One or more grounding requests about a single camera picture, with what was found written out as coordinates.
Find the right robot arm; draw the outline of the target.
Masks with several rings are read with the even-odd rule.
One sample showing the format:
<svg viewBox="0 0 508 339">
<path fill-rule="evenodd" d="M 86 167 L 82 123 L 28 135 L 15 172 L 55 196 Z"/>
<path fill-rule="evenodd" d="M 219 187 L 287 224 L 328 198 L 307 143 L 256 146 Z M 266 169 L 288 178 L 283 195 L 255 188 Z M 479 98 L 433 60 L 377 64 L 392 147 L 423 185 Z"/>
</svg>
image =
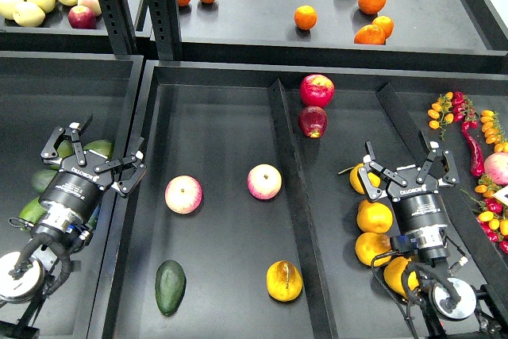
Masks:
<svg viewBox="0 0 508 339">
<path fill-rule="evenodd" d="M 505 338 L 507 312 L 495 292 L 486 284 L 475 288 L 456 277 L 471 257 L 463 252 L 454 264 L 448 263 L 452 239 L 445 230 L 451 222 L 440 189 L 459 182 L 452 152 L 425 136 L 421 140 L 426 150 L 423 162 L 395 170 L 380 164 L 371 142 L 365 143 L 360 184 L 369 201 L 389 200 L 399 230 L 390 238 L 389 249 L 374 255 L 368 265 L 376 269 L 376 261 L 387 257 L 407 259 L 396 279 L 406 294 L 401 312 L 411 334 L 417 331 L 410 309 L 418 306 L 431 338 L 448 336 L 443 320 L 458 322 L 471 316 L 479 328 L 466 338 Z"/>
</svg>

